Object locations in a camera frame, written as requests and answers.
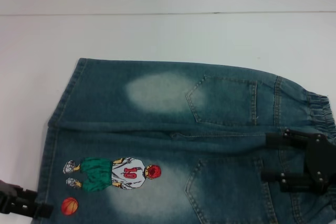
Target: green shorts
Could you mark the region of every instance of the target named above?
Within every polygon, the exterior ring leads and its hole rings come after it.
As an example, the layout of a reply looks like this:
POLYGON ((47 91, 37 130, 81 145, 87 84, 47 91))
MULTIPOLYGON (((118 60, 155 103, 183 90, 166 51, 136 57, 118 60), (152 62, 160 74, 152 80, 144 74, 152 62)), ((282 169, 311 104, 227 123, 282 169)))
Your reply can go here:
POLYGON ((101 191, 112 185, 112 162, 105 158, 88 157, 80 163, 80 172, 88 178, 82 183, 84 191, 101 191))

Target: white table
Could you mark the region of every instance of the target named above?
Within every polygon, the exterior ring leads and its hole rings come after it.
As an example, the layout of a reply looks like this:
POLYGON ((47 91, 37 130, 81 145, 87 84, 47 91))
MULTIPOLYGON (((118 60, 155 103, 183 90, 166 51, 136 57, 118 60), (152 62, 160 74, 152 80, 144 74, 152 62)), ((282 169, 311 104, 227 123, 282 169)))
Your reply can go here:
POLYGON ((47 121, 80 57, 253 68, 336 108, 336 13, 315 11, 336 0, 0 0, 0 179, 37 188, 47 121))

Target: denim hem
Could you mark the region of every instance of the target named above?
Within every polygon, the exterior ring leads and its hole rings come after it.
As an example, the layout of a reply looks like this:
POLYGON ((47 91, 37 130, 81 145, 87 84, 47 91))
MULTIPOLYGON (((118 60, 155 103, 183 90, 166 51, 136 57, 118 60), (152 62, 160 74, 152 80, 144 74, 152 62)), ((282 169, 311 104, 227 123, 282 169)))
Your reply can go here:
POLYGON ((336 145, 336 126, 328 97, 312 92, 308 92, 307 95, 313 124, 317 130, 327 135, 332 144, 336 145))
POLYGON ((80 58, 78 60, 78 63, 77 63, 77 66, 71 76, 71 79, 56 107, 56 110, 54 111, 53 115, 51 116, 49 122, 48 122, 48 126, 49 127, 52 127, 52 126, 58 126, 58 122, 59 120, 61 119, 63 113, 64 113, 64 110, 67 106, 67 102, 72 94, 72 91, 74 90, 74 87, 77 83, 77 81, 79 80, 79 78, 81 77, 83 71, 84 71, 84 68, 87 64, 87 59, 84 59, 84 58, 80 58))
MULTIPOLYGON (((52 127, 48 129, 40 167, 38 195, 36 198, 36 202, 39 204, 45 204, 48 200, 50 175, 53 169, 58 131, 58 129, 52 127)), ((43 219, 33 219, 32 224, 42 224, 42 221, 43 219)))

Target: jeans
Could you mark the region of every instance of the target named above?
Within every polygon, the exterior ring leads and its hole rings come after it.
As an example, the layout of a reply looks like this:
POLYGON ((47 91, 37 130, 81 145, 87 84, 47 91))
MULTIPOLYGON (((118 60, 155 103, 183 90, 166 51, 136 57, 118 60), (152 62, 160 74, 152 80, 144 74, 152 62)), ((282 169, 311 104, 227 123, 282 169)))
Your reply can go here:
POLYGON ((335 218, 336 191, 282 193, 263 168, 303 172, 265 147, 286 128, 336 144, 327 97, 261 71, 80 59, 49 121, 34 223, 285 223, 335 218))

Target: orange basketball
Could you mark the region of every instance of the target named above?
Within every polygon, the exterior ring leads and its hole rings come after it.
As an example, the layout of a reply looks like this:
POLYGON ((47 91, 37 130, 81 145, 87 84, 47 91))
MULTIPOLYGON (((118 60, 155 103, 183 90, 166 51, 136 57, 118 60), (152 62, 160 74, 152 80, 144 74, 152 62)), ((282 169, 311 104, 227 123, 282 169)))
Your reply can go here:
POLYGON ((63 200, 61 211, 64 215, 72 215, 78 208, 78 201, 75 198, 69 197, 63 200))

